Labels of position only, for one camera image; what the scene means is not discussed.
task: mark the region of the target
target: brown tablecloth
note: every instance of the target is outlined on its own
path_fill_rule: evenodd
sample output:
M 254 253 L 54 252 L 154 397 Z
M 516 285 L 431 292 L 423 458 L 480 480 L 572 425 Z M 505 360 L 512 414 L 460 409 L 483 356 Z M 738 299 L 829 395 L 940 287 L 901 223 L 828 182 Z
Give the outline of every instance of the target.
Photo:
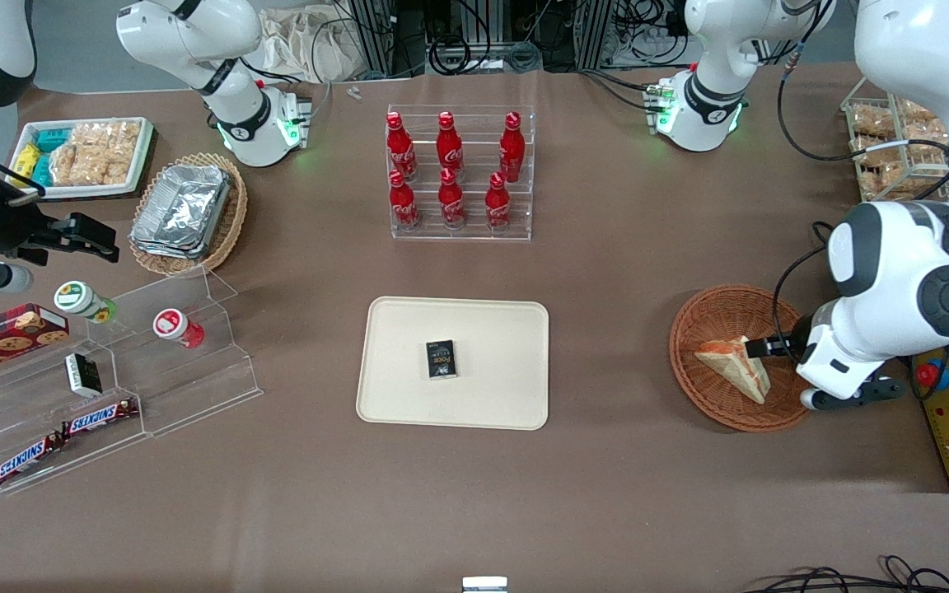
M 455 591 L 477 574 L 517 592 L 735 591 L 809 564 L 880 575 L 882 553 L 949 573 L 949 495 L 912 399 L 745 435 L 702 416 L 671 375 L 666 334 L 690 294 L 772 287 L 813 245 L 809 222 L 858 200 L 851 165 L 784 142 L 778 75 L 757 75 L 738 130 L 708 154 L 651 138 L 636 109 L 577 75 L 364 83 L 361 101 L 336 87 L 308 150 L 242 169 L 251 209 L 219 268 L 266 393 L 0 498 L 0 591 Z M 837 105 L 856 80 L 852 64 L 813 65 L 788 84 L 807 147 L 843 150 Z M 537 106 L 534 241 L 392 240 L 391 102 Z M 22 121 L 125 115 L 161 133 L 154 168 L 223 151 L 192 91 L 34 91 L 21 106 Z M 124 256 L 55 253 L 28 297 L 49 303 L 70 278 L 105 294 L 156 280 L 125 250 L 134 204 L 46 207 L 112 222 Z M 359 420 L 366 311 L 384 294 L 543 303 L 546 427 Z M 835 297 L 825 259 L 784 296 L 802 311 Z M 0 296 L 0 311 L 17 301 Z

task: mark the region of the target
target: wicker basket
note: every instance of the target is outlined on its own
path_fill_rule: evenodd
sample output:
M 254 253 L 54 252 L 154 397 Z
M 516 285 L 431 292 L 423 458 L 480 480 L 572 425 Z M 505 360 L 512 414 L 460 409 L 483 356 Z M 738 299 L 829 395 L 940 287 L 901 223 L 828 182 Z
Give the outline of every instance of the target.
M 214 165 L 232 176 L 232 184 L 229 188 L 229 194 L 226 196 L 226 206 L 222 208 L 222 216 L 218 218 L 218 227 L 211 239 L 211 249 L 203 259 L 167 258 L 163 255 L 153 255 L 139 250 L 134 246 L 134 243 L 131 243 L 131 252 L 134 253 L 134 258 L 138 260 L 138 263 L 144 269 L 152 271 L 152 273 L 177 274 L 200 264 L 203 264 L 208 270 L 214 270 L 221 266 L 222 262 L 225 262 L 230 251 L 233 251 L 236 240 L 240 239 L 241 236 L 244 216 L 248 213 L 248 190 L 244 187 L 244 179 L 241 178 L 241 173 L 237 171 L 232 162 L 229 162 L 229 159 L 218 154 L 199 153 L 183 156 L 172 162 L 171 165 Z M 148 183 L 142 194 L 142 202 L 138 203 L 134 221 L 137 221 L 138 217 L 142 215 L 142 210 L 148 202 L 148 195 L 151 194 L 156 181 L 161 179 L 165 171 L 166 166 L 156 174 L 155 179 Z
M 789 331 L 801 316 L 785 301 L 778 304 L 779 323 Z M 745 284 L 724 284 L 692 296 L 676 315 L 669 334 L 671 366 L 690 401 L 712 420 L 745 432 L 782 431 L 807 415 L 801 391 L 807 388 L 785 357 L 761 359 L 771 378 L 764 404 L 742 394 L 737 387 L 706 367 L 694 356 L 709 340 L 750 340 L 775 333 L 771 318 L 771 293 Z

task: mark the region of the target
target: beige tray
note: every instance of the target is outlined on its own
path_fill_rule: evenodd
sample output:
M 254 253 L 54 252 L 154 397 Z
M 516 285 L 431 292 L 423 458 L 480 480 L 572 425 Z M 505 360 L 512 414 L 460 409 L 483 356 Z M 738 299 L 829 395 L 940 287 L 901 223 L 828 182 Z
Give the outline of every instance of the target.
M 432 381 L 426 342 L 440 340 L 452 340 L 458 376 Z M 381 296 L 368 308 L 358 416 L 535 431 L 547 422 L 547 371 L 540 303 Z

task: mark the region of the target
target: snickers bar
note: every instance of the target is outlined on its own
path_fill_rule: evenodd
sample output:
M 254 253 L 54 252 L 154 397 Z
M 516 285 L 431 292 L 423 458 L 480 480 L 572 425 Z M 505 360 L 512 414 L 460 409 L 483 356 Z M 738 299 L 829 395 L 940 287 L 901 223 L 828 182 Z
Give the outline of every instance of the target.
M 75 420 L 69 420 L 61 425 L 61 432 L 65 439 L 71 439 L 76 432 L 93 431 L 94 428 L 104 427 L 106 424 L 120 420 L 120 418 L 129 418 L 137 416 L 140 413 L 138 409 L 138 399 L 128 398 L 118 401 L 108 408 L 98 409 L 97 412 L 83 414 Z
M 50 453 L 53 453 L 53 451 L 59 450 L 59 448 L 64 446 L 65 440 L 67 439 L 65 439 L 64 435 L 61 435 L 60 432 L 54 432 L 53 435 L 42 437 L 38 442 L 31 444 L 31 446 L 25 450 L 5 460 L 5 462 L 0 465 L 0 487 L 8 479 L 18 475 L 23 472 L 23 470 L 29 469 L 36 461 L 45 458 Z

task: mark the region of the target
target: red lid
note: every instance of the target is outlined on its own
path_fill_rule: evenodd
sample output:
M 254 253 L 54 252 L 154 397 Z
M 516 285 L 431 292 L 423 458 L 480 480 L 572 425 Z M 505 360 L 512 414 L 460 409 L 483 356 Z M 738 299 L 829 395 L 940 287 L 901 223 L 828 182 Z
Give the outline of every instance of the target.
M 391 111 L 387 114 L 387 128 L 391 130 L 400 130 L 402 128 L 402 114 Z

